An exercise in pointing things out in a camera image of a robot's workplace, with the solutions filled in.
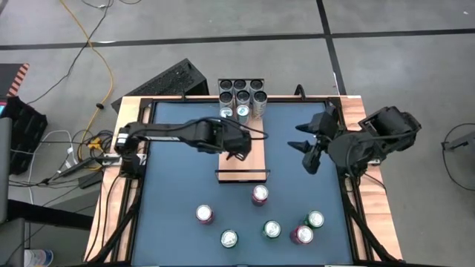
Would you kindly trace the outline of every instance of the white cable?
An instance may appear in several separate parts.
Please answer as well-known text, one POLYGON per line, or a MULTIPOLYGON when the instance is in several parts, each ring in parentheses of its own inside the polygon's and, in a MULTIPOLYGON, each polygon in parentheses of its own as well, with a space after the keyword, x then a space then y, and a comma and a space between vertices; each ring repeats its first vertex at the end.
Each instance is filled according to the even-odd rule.
POLYGON ((22 153, 22 154, 28 154, 28 155, 34 155, 34 153, 27 152, 27 151, 17 151, 15 149, 10 149, 10 151, 16 152, 16 153, 22 153))
MULTIPOLYGON (((71 138, 71 134, 69 133, 69 131, 66 131, 66 130, 51 131, 51 132, 46 134, 46 136, 45 136, 45 138, 43 138, 42 142, 44 142, 50 136, 50 134, 55 134, 55 133, 67 133, 68 134, 69 142, 70 142, 70 145, 71 145, 71 147, 68 150, 70 150, 70 149, 73 150, 73 159, 76 161, 76 158, 74 158, 73 139, 71 138)), ((33 172, 33 162, 35 161, 36 152, 38 151, 39 147, 42 146, 42 144, 43 144, 42 142, 39 143, 38 147, 35 149, 35 152, 33 152, 33 157, 31 158, 31 162, 30 162, 30 173, 28 174, 28 183, 30 183, 30 181, 31 181, 31 174, 33 172)), ((31 204, 34 205, 35 203, 33 201, 33 191, 31 190, 31 187, 28 187, 28 191, 30 192, 31 204)))

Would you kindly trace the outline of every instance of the red soda can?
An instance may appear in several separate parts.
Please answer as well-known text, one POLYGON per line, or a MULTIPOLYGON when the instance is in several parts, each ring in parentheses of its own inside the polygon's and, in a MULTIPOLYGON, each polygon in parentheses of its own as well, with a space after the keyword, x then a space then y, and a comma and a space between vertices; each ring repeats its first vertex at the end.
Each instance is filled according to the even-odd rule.
POLYGON ((210 225, 214 220, 213 210, 208 205, 200 205, 196 209, 196 218, 204 225, 210 225))
POLYGON ((256 206, 262 206, 266 204, 267 197, 269 196, 269 190, 263 185, 256 185, 252 190, 252 203, 256 206))
POLYGON ((306 245, 313 240, 313 231, 306 225, 298 226, 294 231, 290 232, 290 239, 295 244, 306 245))

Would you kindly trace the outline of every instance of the green soda can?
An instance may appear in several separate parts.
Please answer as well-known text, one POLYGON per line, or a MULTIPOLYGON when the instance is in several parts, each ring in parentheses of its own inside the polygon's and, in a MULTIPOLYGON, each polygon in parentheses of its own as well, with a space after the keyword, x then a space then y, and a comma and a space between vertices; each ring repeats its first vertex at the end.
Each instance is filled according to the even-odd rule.
POLYGON ((320 211, 311 211, 304 218, 304 225, 311 229, 317 229, 324 224, 324 215, 320 211))
POLYGON ((274 220, 268 220, 262 228, 264 236, 274 239, 281 235, 281 225, 274 220))
POLYGON ((225 230, 221 234, 221 245, 225 248, 234 248, 238 244, 238 234, 233 230, 225 230))

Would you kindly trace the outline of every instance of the metal clamp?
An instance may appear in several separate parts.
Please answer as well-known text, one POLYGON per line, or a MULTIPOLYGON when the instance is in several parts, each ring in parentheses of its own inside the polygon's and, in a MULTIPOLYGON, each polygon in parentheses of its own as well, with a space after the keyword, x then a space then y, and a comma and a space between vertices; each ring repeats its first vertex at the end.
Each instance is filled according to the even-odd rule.
MULTIPOLYGON (((147 163, 147 154, 137 154, 140 158, 140 164, 145 165, 147 163)), ((121 166, 122 165, 122 157, 119 154, 104 154, 105 158, 102 161, 103 166, 121 166)))

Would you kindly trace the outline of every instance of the concrete floor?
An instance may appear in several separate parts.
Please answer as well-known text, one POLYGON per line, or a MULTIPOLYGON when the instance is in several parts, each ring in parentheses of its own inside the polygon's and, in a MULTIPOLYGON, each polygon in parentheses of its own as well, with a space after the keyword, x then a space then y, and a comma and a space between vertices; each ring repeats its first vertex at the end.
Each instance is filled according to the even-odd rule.
MULTIPOLYGON (((102 12, 80 1, 66 2, 90 32, 102 12)), ((324 6, 332 33, 450 30, 475 25, 475 3, 469 0, 324 0, 324 6)), ((143 0, 136 5, 116 1, 93 40, 323 32, 317 4, 312 0, 143 0)), ((0 36, 0 45, 84 41, 57 0, 9 0, 0 15, 0 36)), ((362 95, 368 113, 396 105, 411 112, 422 124, 414 147, 391 154, 382 165, 404 258, 411 263, 472 266, 475 194, 449 180, 442 165, 440 142, 454 125, 474 122, 474 35, 352 38, 333 42, 347 93, 362 95)), ((0 62, 30 63, 19 94, 29 101, 65 74, 78 50, 2 50, 0 62)), ((337 93, 324 39, 101 47, 99 51, 114 72, 116 85, 111 100, 184 58, 189 58, 207 77, 211 93, 217 93, 218 78, 230 76, 263 77, 266 89, 273 94, 292 93, 298 83, 307 93, 337 93)), ((69 79, 33 106, 47 114, 49 131, 67 129, 73 133, 86 126, 95 103, 107 89, 105 67, 87 49, 69 79)), ((93 131, 113 129, 115 119, 115 112, 105 109, 93 131)), ((453 135, 469 130, 473 129, 462 129, 453 135)), ((66 136, 52 139, 65 140, 66 136)), ((67 145, 42 147, 33 180, 50 176, 63 159, 65 149, 67 145)), ((456 179, 475 188, 471 159, 467 151, 461 150, 448 155, 448 164, 456 179)), ((90 191, 96 190, 74 191, 59 202, 94 199, 90 191)), ((45 203, 64 192, 34 190, 35 202, 45 203)), ((11 188, 10 197, 29 201, 23 188, 11 188)), ((59 228, 54 230, 51 233, 67 234, 59 228)), ((67 245, 55 235, 62 236, 38 236, 33 239, 34 244, 74 259, 84 253, 77 244, 67 245)), ((85 244, 88 234, 78 235, 85 237, 85 244)))

